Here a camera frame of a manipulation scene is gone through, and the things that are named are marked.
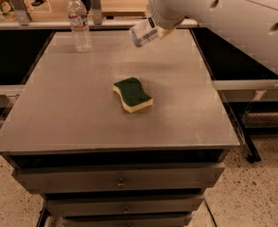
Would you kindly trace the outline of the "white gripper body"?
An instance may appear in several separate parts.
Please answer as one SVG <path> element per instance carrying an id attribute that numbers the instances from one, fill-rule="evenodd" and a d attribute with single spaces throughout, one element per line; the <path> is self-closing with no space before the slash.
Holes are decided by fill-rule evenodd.
<path id="1" fill-rule="evenodd" d="M 163 29 L 174 29 L 184 20 L 184 15 L 169 8 L 161 0 L 148 0 L 148 9 L 155 24 Z"/>

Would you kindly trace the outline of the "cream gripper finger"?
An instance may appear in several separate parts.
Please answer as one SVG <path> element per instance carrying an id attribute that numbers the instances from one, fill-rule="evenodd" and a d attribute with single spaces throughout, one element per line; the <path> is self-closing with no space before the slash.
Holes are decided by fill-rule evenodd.
<path id="1" fill-rule="evenodd" d="M 171 29 L 165 29 L 165 28 L 162 28 L 162 27 L 158 27 L 157 28 L 158 30 L 158 36 L 160 39 L 163 39 L 165 38 L 166 36 L 170 35 L 173 31 L 174 31 L 174 28 L 171 28 Z"/>

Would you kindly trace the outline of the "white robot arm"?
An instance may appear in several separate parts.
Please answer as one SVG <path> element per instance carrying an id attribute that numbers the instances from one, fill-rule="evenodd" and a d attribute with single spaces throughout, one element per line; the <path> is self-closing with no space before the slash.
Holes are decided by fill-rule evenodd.
<path id="1" fill-rule="evenodd" d="M 278 0 L 156 0 L 197 21 L 278 75 Z"/>

